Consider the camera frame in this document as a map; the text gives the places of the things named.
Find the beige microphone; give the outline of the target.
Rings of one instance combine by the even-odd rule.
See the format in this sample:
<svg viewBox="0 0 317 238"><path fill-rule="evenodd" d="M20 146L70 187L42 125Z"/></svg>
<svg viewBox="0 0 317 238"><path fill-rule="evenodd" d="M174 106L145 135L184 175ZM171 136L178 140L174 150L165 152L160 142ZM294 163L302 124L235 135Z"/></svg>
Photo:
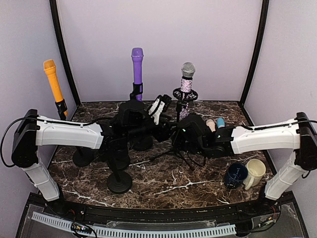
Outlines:
<svg viewBox="0 0 317 238"><path fill-rule="evenodd" d="M211 132L215 132L216 131L216 124L212 119L208 119L206 121L206 125L210 128Z"/></svg>

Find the black tripod shock-mount stand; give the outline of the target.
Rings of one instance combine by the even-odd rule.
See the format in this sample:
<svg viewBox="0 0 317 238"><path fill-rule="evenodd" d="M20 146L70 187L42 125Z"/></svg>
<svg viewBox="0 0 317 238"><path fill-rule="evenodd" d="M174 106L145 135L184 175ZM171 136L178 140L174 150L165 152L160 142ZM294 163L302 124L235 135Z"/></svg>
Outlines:
<svg viewBox="0 0 317 238"><path fill-rule="evenodd" d="M180 87L180 88L174 89L172 94L177 99L176 122L178 123L189 114L188 104L189 102L192 102L198 98L198 93L192 89L182 89L182 87ZM181 153L182 151L181 143L176 142L178 133L179 133L179 130L176 129L176 134L172 136L172 148L150 158L150 161L152 162L155 159L162 157L163 155L172 155L176 158L183 160L189 166L190 170L194 171L195 169L193 168L193 166L184 158L184 156Z"/></svg>

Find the black stand of purple microphone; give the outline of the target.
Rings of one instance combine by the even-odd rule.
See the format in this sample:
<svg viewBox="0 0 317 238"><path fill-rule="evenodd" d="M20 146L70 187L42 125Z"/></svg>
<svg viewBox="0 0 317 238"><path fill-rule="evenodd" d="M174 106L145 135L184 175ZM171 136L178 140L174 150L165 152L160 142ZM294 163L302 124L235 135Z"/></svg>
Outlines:
<svg viewBox="0 0 317 238"><path fill-rule="evenodd" d="M130 99L142 100L143 83L133 83L133 91L130 93ZM134 138L132 148L136 151L146 151L152 148L153 139L150 136Z"/></svg>

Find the blue microphone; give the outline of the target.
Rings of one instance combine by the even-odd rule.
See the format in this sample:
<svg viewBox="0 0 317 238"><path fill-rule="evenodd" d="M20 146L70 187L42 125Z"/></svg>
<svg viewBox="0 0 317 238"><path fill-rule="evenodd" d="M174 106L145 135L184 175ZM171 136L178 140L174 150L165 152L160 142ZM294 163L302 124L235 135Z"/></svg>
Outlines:
<svg viewBox="0 0 317 238"><path fill-rule="evenodd" d="M225 127L224 118L218 118L216 120L216 125L217 125L217 128L224 128Z"/></svg>

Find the glitter silver-head microphone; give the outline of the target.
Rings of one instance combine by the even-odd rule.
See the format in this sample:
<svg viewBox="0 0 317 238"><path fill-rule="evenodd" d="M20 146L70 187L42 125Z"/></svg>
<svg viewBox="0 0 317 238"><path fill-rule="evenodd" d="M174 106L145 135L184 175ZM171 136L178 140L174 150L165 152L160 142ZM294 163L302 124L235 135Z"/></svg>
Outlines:
<svg viewBox="0 0 317 238"><path fill-rule="evenodd" d="M181 112L180 120L184 119L188 115L188 99L192 90L193 76L196 71L196 68L193 63L186 62L181 67L182 78L181 78Z"/></svg>

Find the black stand of blue microphone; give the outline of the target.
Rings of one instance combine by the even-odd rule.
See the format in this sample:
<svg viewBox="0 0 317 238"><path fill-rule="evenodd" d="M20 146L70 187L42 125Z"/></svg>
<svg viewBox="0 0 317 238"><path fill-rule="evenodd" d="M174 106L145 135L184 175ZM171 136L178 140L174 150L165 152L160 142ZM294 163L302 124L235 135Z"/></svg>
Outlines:
<svg viewBox="0 0 317 238"><path fill-rule="evenodd" d="M124 170L119 171L113 159L110 160L110 169L112 173L107 178L108 189L115 194L124 194L130 190L132 177Z"/></svg>

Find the purple microphone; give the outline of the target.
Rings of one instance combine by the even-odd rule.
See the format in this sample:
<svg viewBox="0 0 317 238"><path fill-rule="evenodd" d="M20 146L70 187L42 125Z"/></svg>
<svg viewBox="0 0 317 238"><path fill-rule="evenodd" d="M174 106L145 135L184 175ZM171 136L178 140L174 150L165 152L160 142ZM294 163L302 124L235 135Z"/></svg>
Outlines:
<svg viewBox="0 0 317 238"><path fill-rule="evenodd" d="M143 49L133 48L131 58L133 61L133 73L134 82L133 83L143 83L142 81L142 62L143 62Z"/></svg>

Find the black stand of orange microphone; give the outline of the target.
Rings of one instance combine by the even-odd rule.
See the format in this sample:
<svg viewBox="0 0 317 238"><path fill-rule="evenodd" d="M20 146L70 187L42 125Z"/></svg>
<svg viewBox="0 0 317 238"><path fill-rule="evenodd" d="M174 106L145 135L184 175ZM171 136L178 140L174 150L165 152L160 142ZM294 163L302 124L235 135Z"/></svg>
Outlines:
<svg viewBox="0 0 317 238"><path fill-rule="evenodd" d="M66 120L67 106L65 100L55 102L58 115L61 120ZM72 156L73 163L78 167L89 165L95 159L95 155L90 148L76 146L76 151Z"/></svg>

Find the orange microphone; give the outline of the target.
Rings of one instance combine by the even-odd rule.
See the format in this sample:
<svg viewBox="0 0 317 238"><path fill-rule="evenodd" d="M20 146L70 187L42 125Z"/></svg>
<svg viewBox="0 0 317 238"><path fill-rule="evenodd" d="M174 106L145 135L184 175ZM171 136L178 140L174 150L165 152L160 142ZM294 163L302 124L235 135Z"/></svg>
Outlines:
<svg viewBox="0 0 317 238"><path fill-rule="evenodd" d="M56 65L52 59L44 61L44 72L49 80L58 114L62 120L65 120L67 116L67 106L57 78Z"/></svg>

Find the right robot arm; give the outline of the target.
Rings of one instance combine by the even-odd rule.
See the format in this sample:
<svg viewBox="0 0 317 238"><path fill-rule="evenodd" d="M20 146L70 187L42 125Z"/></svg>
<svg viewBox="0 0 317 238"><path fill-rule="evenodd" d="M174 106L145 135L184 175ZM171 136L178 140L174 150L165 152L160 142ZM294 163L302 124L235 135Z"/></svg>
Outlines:
<svg viewBox="0 0 317 238"><path fill-rule="evenodd" d="M283 192L305 172L317 168L317 132L306 113L294 119L261 126L229 126L211 131L200 115L190 114L181 120L172 142L176 149L204 157L219 158L250 151L292 149L288 161L261 189L253 211L263 215Z"/></svg>

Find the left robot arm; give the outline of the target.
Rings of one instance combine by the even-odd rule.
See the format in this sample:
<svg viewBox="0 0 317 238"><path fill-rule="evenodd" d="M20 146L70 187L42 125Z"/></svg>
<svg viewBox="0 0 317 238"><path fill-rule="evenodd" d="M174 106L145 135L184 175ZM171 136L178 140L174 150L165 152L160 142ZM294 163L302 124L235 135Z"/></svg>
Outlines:
<svg viewBox="0 0 317 238"><path fill-rule="evenodd" d="M168 140L176 130L176 123L163 116L168 104L154 102L148 109L137 100L119 106L112 118L98 118L92 122L72 122L40 116L29 110L16 122L11 159L21 168L59 216L66 216L70 206L63 200L62 191L38 157L38 146L63 145L101 151L112 173L107 178L108 189L116 194L132 187L132 177L117 169L115 160L128 156L128 143L135 138L152 136L157 141Z"/></svg>

